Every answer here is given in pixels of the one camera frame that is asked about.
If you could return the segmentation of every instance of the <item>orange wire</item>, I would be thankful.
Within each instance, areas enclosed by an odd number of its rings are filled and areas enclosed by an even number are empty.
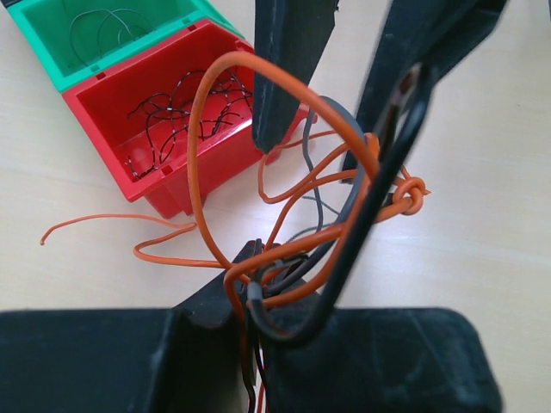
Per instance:
[[[44,243],[46,242],[46,239],[48,237],[50,237],[50,235],[52,235],[52,232],[58,230],[59,228],[63,228],[64,226],[76,224],[78,222],[88,221],[90,219],[102,219],[102,218],[144,219],[144,220],[147,220],[147,221],[156,222],[156,223],[164,225],[164,226],[168,226],[170,228],[180,228],[180,229],[188,228],[188,225],[193,225],[193,228],[196,227],[195,223],[183,224],[183,225],[182,224],[172,224],[171,222],[165,221],[164,219],[159,219],[159,218],[155,218],[155,217],[150,217],[149,215],[141,215],[141,214],[137,214],[137,213],[96,213],[94,215],[87,215],[85,217],[71,219],[69,221],[65,221],[65,222],[62,222],[60,224],[54,225],[48,231],[46,231],[46,233],[42,236],[42,238],[40,239],[40,245],[44,245]]]
[[[197,171],[197,145],[198,145],[198,133],[199,133],[199,120],[201,118],[201,112],[203,110],[205,101],[207,99],[208,91],[211,89],[215,79],[218,78],[220,73],[233,66],[246,66],[249,67],[261,75],[267,77],[275,84],[278,84],[289,93],[297,97],[299,100],[309,105],[319,116],[321,116],[332,128],[332,131],[326,131],[321,133],[315,133],[310,136],[310,139],[316,139],[322,136],[327,136],[333,133],[338,133],[344,140],[344,144],[340,145],[329,155],[327,155],[314,169],[308,173],[300,182],[293,185],[290,189],[283,194],[279,194],[274,197],[269,197],[263,190],[263,168],[267,157],[263,157],[258,168],[258,193],[266,203],[276,203],[283,200],[288,200],[283,207],[280,216],[278,217],[274,229],[272,230],[269,240],[265,245],[264,252],[258,256],[253,256],[247,260],[238,264],[232,264],[227,260],[224,254],[219,249],[218,245],[214,241],[210,230],[208,229],[207,222],[202,210],[201,194],[199,189],[198,171]],[[275,150],[282,150],[292,148],[301,144],[301,141],[278,145]],[[334,182],[339,179],[348,179],[356,175],[356,171],[345,171],[329,176],[318,178],[317,175],[321,173],[333,160],[345,151],[351,151],[358,160],[359,164],[365,170],[365,179],[362,181],[356,202],[354,203],[349,218],[342,224],[332,225],[325,228],[322,231],[314,233],[312,235],[294,240],[291,243],[272,248],[278,231],[281,229],[284,219],[293,204],[307,191],[317,188],[320,185]],[[228,298],[232,302],[236,314],[242,320],[245,319],[244,309],[239,300],[237,291],[234,287],[234,281],[241,280],[244,283],[249,282],[247,276],[250,271],[259,268],[262,265],[271,263],[274,260],[281,259],[287,256],[294,255],[298,252],[309,252],[310,250],[318,247],[322,243],[337,239],[335,249],[330,254],[329,259],[325,263],[324,267],[306,284],[289,292],[275,297],[268,298],[264,301],[267,307],[285,305],[301,299],[313,293],[319,287],[322,287],[326,282],[331,269],[337,260],[338,254],[344,246],[344,241],[348,237],[353,223],[361,209],[362,203],[365,200],[369,184],[376,177],[379,172],[380,165],[377,161],[377,155],[379,152],[378,139],[372,135],[368,135],[368,145],[357,137],[355,130],[344,120],[327,102],[321,99],[313,91],[311,91],[305,84],[301,83],[295,77],[289,75],[287,72],[272,65],[253,54],[247,52],[230,52],[218,58],[213,65],[205,72],[201,83],[195,95],[195,99],[191,109],[191,115],[189,118],[189,136],[188,136],[188,181],[189,181],[189,195],[194,209],[195,218],[197,223],[176,225],[162,219],[156,219],[153,217],[147,217],[145,215],[136,214],[99,214],[90,215],[88,217],[82,217],[80,219],[73,219],[71,221],[64,222],[59,225],[55,225],[46,232],[44,237],[40,240],[40,243],[44,243],[46,238],[56,229],[74,224],[87,219],[97,218],[137,218],[148,219],[160,224],[177,228],[177,231],[172,232],[164,237],[155,238],[153,240],[144,241],[139,243],[133,249],[133,253],[141,260],[148,262],[155,262],[165,265],[177,265],[188,267],[203,267],[203,268],[224,268],[227,269],[224,279],[224,288]],[[405,168],[402,168],[404,178],[397,177],[395,184],[397,189],[393,195],[393,204],[381,209],[377,222],[385,219],[389,219],[397,214],[413,214],[416,213],[423,205],[423,196],[428,194],[424,183],[421,179],[411,177]],[[182,258],[171,258],[164,256],[153,256],[142,252],[145,247],[163,243],[174,237],[182,235],[183,233],[192,231],[196,226],[199,227],[201,236],[203,237],[205,244],[212,252],[216,261],[208,260],[190,260]],[[267,282],[269,278],[273,278],[277,272],[268,274],[263,282]]]
[[[229,52],[220,56],[203,75],[191,107],[188,134],[188,184],[191,205],[194,210],[199,231],[201,232],[207,247],[211,250],[214,257],[224,266],[224,268],[231,268],[232,264],[227,260],[226,256],[224,256],[214,241],[213,236],[208,229],[205,215],[202,210],[201,191],[199,188],[199,177],[197,170],[197,146],[199,121],[201,119],[202,110],[205,106],[205,101],[207,100],[208,91],[211,89],[214,81],[218,78],[222,71],[234,66],[245,66],[255,70],[257,73],[267,77],[278,86],[289,91],[301,102],[308,105],[346,141],[349,145],[349,149],[352,151],[358,162],[362,164],[370,178],[374,178],[380,168],[375,157],[373,157],[370,152],[364,150],[363,142],[356,136],[356,132],[352,126],[327,102],[321,99],[315,92],[310,90],[296,77],[293,77],[279,67],[248,52]],[[314,234],[308,237],[315,237],[317,235],[318,234]],[[308,237],[299,240],[299,246],[306,245],[305,240]]]

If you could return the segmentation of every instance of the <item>plastic storage box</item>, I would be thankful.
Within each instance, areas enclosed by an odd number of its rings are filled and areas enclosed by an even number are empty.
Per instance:
[[[22,0],[8,12],[59,92],[203,19],[240,35],[206,0]]]
[[[165,218],[181,211],[193,212],[186,167],[187,133],[178,135],[166,162],[151,173],[137,177],[136,170],[147,170],[152,164],[152,148],[145,135],[145,117],[128,115],[148,96],[170,93],[187,72],[206,70],[220,55],[236,50],[252,52],[252,47],[210,21],[202,21],[63,94],[128,200],[145,196]],[[239,67],[232,73],[247,90],[252,90],[251,70]],[[193,99],[200,80],[201,76],[196,76],[195,83],[186,83],[181,101]],[[209,96],[201,118],[216,118],[225,104],[221,94]],[[231,112],[238,114],[233,116],[235,121],[221,125],[214,136],[199,144],[203,200],[213,189],[262,156],[252,142],[250,105],[251,99],[233,103]],[[306,109],[301,107],[291,130],[306,115]],[[160,151],[173,126],[170,120],[157,119],[152,123],[150,137],[155,150]]]

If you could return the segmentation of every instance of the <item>white table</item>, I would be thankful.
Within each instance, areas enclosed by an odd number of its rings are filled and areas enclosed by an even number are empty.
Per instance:
[[[253,0],[214,4],[253,39]],[[386,4],[341,1],[312,81],[350,110]],[[511,412],[542,413],[551,405],[550,68],[547,6],[511,0],[491,39],[437,88],[408,163],[432,191],[424,209],[377,227],[341,301],[462,312],[480,332]],[[135,259],[136,243],[165,234],[144,222],[87,222],[40,247],[43,231],[62,220],[154,211],[122,197],[4,9],[0,96],[0,309],[169,306],[217,274]],[[313,158],[337,142],[318,140]],[[289,151],[267,169],[267,188],[281,192],[305,173],[300,150]],[[255,182],[253,167],[207,199],[208,222],[230,257],[246,240],[266,238],[278,214],[279,206],[258,199]],[[348,190],[334,184],[322,195],[339,207]],[[315,205],[299,202],[281,240],[315,221]],[[152,250],[209,257],[198,232]]]

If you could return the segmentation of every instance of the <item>green box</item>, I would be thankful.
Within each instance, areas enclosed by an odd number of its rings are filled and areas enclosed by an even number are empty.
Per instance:
[[[22,0],[8,12],[59,92],[199,20],[243,37],[206,0]]]

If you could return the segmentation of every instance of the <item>red box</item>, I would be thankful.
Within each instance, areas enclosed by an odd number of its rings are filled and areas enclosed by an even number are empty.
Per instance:
[[[170,93],[185,73],[204,71],[222,54],[236,50],[252,52],[252,47],[224,28],[210,21],[201,21],[63,94],[129,201],[145,196],[167,219],[181,211],[193,213],[186,167],[186,132],[178,135],[166,162],[138,179],[133,170],[144,171],[152,165],[152,149],[145,135],[145,117],[128,115],[148,96],[158,92]],[[253,71],[239,67],[232,69],[232,73],[247,90],[253,89]],[[185,87],[182,83],[179,91],[186,99],[193,99],[201,80],[201,76],[193,78],[193,82],[185,83]],[[242,95],[239,91],[232,93]],[[224,99],[223,95],[209,96],[201,118],[218,117],[220,105],[226,104]],[[233,103],[231,111],[241,117],[235,116],[237,120],[230,126],[220,125],[216,134],[199,144],[198,168],[203,200],[209,192],[262,156],[252,142],[249,106],[252,99],[248,102]],[[292,132],[306,115],[307,109],[301,106],[289,131]],[[170,120],[153,120],[149,131],[157,151],[172,128]],[[284,141],[290,139],[290,132]]]

